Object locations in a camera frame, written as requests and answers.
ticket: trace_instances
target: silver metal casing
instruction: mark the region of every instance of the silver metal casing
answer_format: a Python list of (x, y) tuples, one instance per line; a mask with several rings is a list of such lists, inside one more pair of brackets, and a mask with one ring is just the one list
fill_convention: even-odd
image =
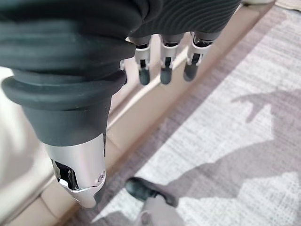
[(174, 62), (178, 47), (179, 47), (179, 45), (169, 47), (169, 46), (166, 46), (163, 43), (161, 43), (161, 66), (162, 66), (162, 68), (166, 67), (165, 66), (166, 57), (171, 58), (171, 64), (169, 65), (169, 68), (170, 69), (173, 68), (173, 62)]
[(138, 64), (139, 70), (141, 70), (141, 60), (145, 60), (145, 69), (148, 70), (150, 66), (150, 56), (151, 56), (151, 45), (148, 45), (146, 48), (136, 48), (135, 60)]
[(103, 187), (106, 179), (103, 134), (86, 143), (74, 146), (46, 145), (49, 157), (75, 172), (78, 189), (72, 190), (61, 178), (59, 183), (86, 208), (93, 208), (97, 202), (95, 194)]
[(211, 45), (208, 45), (206, 47), (198, 47), (194, 43), (194, 41), (191, 42), (188, 53), (187, 53), (187, 64), (192, 65), (192, 59), (194, 54), (200, 54), (200, 58), (198, 59), (198, 62), (196, 63), (196, 66), (199, 66), (205, 55), (208, 53), (209, 49), (211, 48)]

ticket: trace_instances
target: gray carpet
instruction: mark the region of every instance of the gray carpet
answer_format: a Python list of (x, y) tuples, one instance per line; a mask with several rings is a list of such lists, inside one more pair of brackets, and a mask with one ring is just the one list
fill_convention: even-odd
[(301, 14), (274, 7), (66, 225), (130, 226), (133, 175), (180, 197), (187, 226), (301, 226)]
[(301, 11), (301, 0), (277, 0), (276, 5), (286, 9)]

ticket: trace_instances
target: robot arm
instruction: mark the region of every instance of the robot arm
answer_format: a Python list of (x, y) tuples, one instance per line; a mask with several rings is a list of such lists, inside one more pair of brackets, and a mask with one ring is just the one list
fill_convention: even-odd
[[(171, 80), (176, 48), (194, 32), (186, 79), (200, 64), (240, 0), (2, 0), (2, 83), (22, 105), (46, 145), (58, 182), (94, 207), (106, 179), (105, 134), (111, 97), (125, 83), (123, 59), (133, 57), (149, 82), (151, 35), (162, 39), (162, 83)], [(134, 43), (126, 42), (126, 37)]]

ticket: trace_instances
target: ribbed rubber cover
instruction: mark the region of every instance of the ribbed rubber cover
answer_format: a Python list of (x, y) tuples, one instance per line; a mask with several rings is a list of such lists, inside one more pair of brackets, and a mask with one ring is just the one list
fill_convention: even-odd
[(241, 0), (163, 0), (160, 15), (143, 24), (133, 37), (174, 35), (187, 31), (220, 32)]

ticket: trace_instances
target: silver metal joint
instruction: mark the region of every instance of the silver metal joint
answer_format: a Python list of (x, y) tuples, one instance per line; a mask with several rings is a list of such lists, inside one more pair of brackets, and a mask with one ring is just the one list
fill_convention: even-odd
[(188, 48), (187, 64), (199, 66), (205, 55), (208, 53), (211, 45), (212, 42), (200, 40), (193, 34), (192, 43)]
[(162, 68), (173, 68), (175, 55), (177, 53), (178, 44), (167, 46), (161, 43), (161, 66)]
[(146, 45), (145, 48), (136, 48), (135, 60), (138, 64), (139, 70), (148, 70), (150, 66), (150, 56), (151, 56), (151, 45)]
[(46, 145), (46, 151), (60, 185), (81, 206), (93, 208), (106, 180), (103, 134), (74, 146)]

